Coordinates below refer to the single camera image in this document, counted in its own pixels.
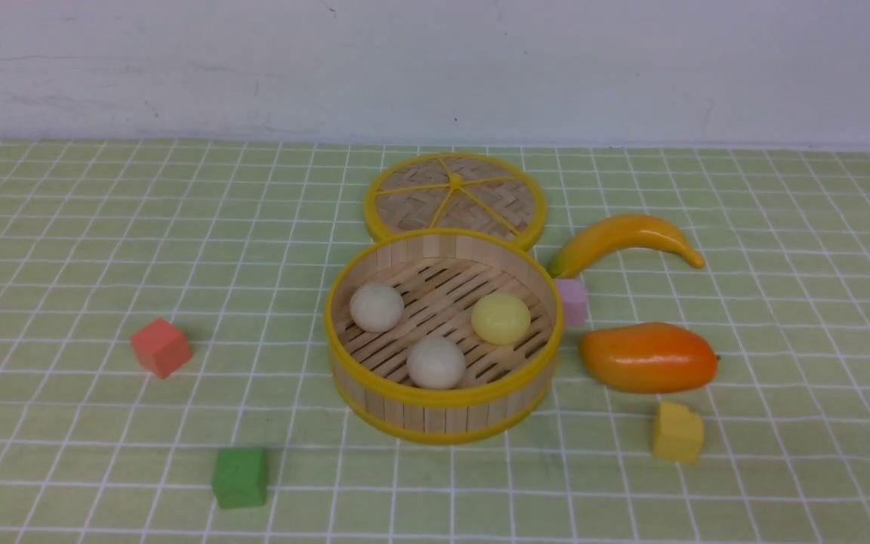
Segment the red cube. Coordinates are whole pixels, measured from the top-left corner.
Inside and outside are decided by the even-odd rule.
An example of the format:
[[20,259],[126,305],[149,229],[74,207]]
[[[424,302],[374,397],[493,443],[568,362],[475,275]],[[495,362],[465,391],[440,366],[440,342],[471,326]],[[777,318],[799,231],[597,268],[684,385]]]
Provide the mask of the red cube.
[[130,344],[139,364],[159,379],[166,379],[193,357],[187,337],[162,317],[132,335]]

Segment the green checkered tablecloth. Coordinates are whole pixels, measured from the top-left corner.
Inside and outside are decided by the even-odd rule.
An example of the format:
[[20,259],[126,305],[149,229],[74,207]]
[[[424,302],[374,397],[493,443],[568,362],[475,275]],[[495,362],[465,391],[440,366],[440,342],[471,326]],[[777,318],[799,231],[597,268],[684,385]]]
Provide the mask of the green checkered tablecloth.
[[[591,327],[666,320],[723,355],[669,398],[697,465],[650,457],[657,399],[607,391],[566,334],[534,416],[466,447],[379,434],[335,393],[319,316],[369,244],[366,185],[415,147],[0,142],[0,542],[870,543],[870,154],[467,149],[545,189],[541,261],[648,212],[708,259],[584,276]],[[154,317],[193,361],[161,382]],[[218,511],[215,452],[269,448],[262,508]]]

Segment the yellow cube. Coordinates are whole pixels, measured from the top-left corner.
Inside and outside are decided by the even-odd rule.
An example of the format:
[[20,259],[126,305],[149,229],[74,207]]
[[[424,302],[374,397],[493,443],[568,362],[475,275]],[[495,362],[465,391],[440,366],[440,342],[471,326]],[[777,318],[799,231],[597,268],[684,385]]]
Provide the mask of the yellow cube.
[[696,462],[704,447],[704,422],[686,406],[663,400],[653,421],[653,457]]

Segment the pink cube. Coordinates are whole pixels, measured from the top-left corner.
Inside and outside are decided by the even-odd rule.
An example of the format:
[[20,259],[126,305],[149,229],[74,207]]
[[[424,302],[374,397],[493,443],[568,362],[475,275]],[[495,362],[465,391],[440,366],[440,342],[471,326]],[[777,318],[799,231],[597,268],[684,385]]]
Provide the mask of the pink cube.
[[583,327],[589,316],[589,297],[583,282],[573,280],[556,280],[560,297],[563,299],[563,323],[567,327]]

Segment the white wall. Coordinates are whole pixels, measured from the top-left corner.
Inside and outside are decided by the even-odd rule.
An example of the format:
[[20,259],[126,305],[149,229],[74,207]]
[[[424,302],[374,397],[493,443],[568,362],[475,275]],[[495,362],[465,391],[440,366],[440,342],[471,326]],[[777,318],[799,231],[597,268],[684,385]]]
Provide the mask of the white wall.
[[866,0],[0,0],[0,138],[870,145]]

